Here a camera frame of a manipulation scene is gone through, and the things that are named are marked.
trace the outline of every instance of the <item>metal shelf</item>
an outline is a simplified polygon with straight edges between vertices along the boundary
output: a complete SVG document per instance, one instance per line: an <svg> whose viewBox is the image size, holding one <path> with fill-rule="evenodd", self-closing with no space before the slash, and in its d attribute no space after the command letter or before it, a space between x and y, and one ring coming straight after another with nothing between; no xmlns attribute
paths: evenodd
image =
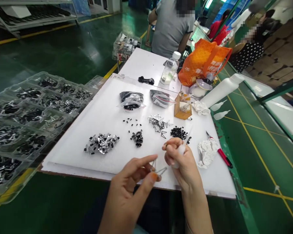
<svg viewBox="0 0 293 234"><path fill-rule="evenodd" d="M67 3L67 4L73 4L71 0L24 0L24 1L5 1L1 0L0 1L0 6L4 5L10 5L10 6L16 6L16 5L54 5L54 4L62 4L62 3Z"/></svg>
<svg viewBox="0 0 293 234"><path fill-rule="evenodd" d="M70 15L70 16L63 16L63 17L45 18L45 19L39 19L39 20L30 21L26 23L17 23L14 26L9 25L8 27L12 31L17 31L17 30L26 29L26 28L33 28L33 27L38 27L43 25L62 23L69 20L77 20L77 17L74 15ZM0 22L0 28L5 29L5 26L1 22Z"/></svg>
<svg viewBox="0 0 293 234"><path fill-rule="evenodd" d="M50 24L55 24L55 23L62 23L62 22L67 22L71 20L75 20L76 24L79 24L78 22L78 16L76 13L76 9L74 6L74 3L72 0L24 0L24 1L5 1L1 0L0 1L0 6L4 5L56 5L56 4L62 4L62 3L67 3L67 4L72 4L75 15L71 14L69 16L63 15L61 12L58 12L57 15L50 15L50 17L38 17L41 19L35 19L34 17L29 16L28 21L24 22L24 20L14 20L5 18L3 20L0 17L0 28L3 28L7 31L9 31L11 34L13 34L16 38L20 38L19 35L19 30L21 29L27 29L27 28L33 28L33 27L38 27L38 26L43 26L43 25L50 25Z"/></svg>

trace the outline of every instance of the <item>hand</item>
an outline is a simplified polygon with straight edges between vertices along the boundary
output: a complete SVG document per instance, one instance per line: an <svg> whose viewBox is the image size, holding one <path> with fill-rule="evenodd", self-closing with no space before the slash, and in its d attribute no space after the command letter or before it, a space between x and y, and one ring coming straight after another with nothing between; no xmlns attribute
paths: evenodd
<svg viewBox="0 0 293 234"><path fill-rule="evenodd" d="M158 156L133 158L112 180L98 233L132 233L154 183L160 178L149 164ZM133 194L136 183L144 179Z"/></svg>
<svg viewBox="0 0 293 234"><path fill-rule="evenodd" d="M165 161L171 166L175 164L175 161L179 163L179 168L172 167L174 175L184 191L198 188L202 186L201 176L196 165L193 153L188 145L184 155L180 155L177 148L182 145L183 141L180 138L171 138L162 147L165 150Z"/></svg>

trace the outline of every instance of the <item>ziplock bag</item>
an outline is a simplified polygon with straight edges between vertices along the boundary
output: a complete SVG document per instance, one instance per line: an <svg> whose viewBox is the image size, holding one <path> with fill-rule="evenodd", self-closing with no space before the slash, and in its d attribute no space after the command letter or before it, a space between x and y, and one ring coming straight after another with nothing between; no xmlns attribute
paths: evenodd
<svg viewBox="0 0 293 234"><path fill-rule="evenodd" d="M119 94L121 103L117 106L118 108L124 109L125 111L134 111L145 107L143 103L143 94L131 91L121 92Z"/></svg>
<svg viewBox="0 0 293 234"><path fill-rule="evenodd" d="M136 93L136 92L131 92L131 91L125 91L121 92L119 94L120 96L120 101L125 102L125 101L135 101L135 102L143 102L143 94L142 93Z"/></svg>
<svg viewBox="0 0 293 234"><path fill-rule="evenodd" d="M163 108L167 108L176 102L170 98L169 94L162 91L150 90L150 95L154 104L157 104Z"/></svg>
<svg viewBox="0 0 293 234"><path fill-rule="evenodd" d="M135 102L135 101L124 101L117 106L118 108L124 109L125 111L135 111L141 108L146 107L146 105Z"/></svg>

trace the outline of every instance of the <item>red knife handle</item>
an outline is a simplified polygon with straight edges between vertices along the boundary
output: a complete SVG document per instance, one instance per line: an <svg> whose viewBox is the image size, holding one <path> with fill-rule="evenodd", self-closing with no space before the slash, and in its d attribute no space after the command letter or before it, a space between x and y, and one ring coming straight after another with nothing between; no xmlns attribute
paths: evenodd
<svg viewBox="0 0 293 234"><path fill-rule="evenodd" d="M225 153L222 151L222 149L218 150L218 153L220 154L220 156L222 157L222 159L225 161L226 165L229 168L233 168L232 163L230 162L229 158L227 158L227 156L225 155Z"/></svg>

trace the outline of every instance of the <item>shelf rack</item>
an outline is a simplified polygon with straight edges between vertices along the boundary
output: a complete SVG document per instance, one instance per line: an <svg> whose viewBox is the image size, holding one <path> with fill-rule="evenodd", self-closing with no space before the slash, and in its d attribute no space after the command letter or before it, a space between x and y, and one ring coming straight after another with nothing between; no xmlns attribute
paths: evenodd
<svg viewBox="0 0 293 234"><path fill-rule="evenodd" d="M33 28L33 27L55 24L55 23L62 23L62 22L67 22L71 20L75 20L76 24L79 24L76 9L72 0L30 0L30 1L28 0L16 0L16 1L0 0L0 6L30 6L30 5L58 5L58 4L72 4L75 15L71 14L70 16L65 16L65 15L59 14L60 16L58 17L46 17L43 19L28 20L26 22L17 22L17 23L15 22L9 23L0 17L0 28L3 28L9 31L16 38L20 38L19 30L21 29Z"/></svg>

